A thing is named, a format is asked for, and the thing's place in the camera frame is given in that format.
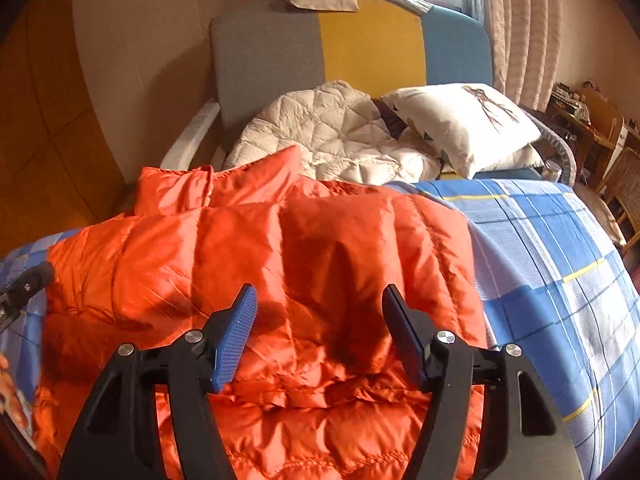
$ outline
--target ribbed blue pad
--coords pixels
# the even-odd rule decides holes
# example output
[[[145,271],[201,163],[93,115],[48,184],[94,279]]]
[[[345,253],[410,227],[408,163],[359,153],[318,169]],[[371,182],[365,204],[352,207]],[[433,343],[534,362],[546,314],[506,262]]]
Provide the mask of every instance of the ribbed blue pad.
[[[216,349],[216,367],[211,377],[211,386],[215,393],[234,378],[257,311],[258,299],[255,288],[249,286],[234,307],[231,322]]]

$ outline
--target pink curtain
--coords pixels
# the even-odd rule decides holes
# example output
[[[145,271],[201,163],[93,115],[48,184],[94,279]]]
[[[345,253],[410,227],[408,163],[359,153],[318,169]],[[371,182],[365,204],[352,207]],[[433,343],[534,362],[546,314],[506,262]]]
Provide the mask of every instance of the pink curtain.
[[[545,110],[558,72],[561,0],[484,0],[494,86],[517,104]]]

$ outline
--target chair seat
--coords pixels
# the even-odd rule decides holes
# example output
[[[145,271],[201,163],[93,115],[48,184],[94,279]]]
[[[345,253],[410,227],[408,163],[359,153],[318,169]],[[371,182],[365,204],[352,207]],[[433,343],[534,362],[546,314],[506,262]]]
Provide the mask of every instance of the chair seat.
[[[604,200],[601,199],[593,189],[586,187],[584,184],[576,184],[574,191],[587,208],[589,208],[589,211],[596,217],[598,224],[600,224],[604,232],[609,235],[610,240],[617,246],[624,247],[626,245],[625,236],[622,234],[620,226]]]

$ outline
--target silver screw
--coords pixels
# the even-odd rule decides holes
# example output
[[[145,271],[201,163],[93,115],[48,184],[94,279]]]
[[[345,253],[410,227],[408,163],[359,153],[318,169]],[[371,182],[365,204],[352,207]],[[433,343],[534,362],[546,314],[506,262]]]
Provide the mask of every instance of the silver screw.
[[[200,330],[190,330],[184,335],[187,343],[197,343],[202,340],[202,332]]]
[[[522,355],[522,348],[520,348],[518,345],[514,343],[509,343],[505,347],[505,350],[507,351],[507,354],[509,354],[512,357],[520,357]]]
[[[118,347],[118,355],[122,357],[126,357],[128,355],[133,354],[133,345],[131,343],[124,343]]]
[[[456,340],[455,334],[453,332],[449,332],[449,330],[440,330],[436,334],[436,337],[438,338],[438,341],[446,345],[450,345]]]

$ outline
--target orange jacket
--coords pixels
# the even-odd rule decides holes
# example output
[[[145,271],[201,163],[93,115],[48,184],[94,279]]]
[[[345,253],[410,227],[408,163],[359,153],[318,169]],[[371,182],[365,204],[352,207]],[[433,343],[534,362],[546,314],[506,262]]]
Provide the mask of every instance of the orange jacket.
[[[394,356],[382,290],[468,343],[484,343],[466,219],[420,196],[298,175],[289,148],[223,173],[140,177],[134,213],[50,250],[36,442],[55,472],[111,353],[171,343],[227,308],[245,282],[258,314],[235,379],[210,403],[238,478],[402,476],[429,396]],[[168,399],[162,448],[180,478]],[[474,387],[458,477],[471,475],[482,390]]]

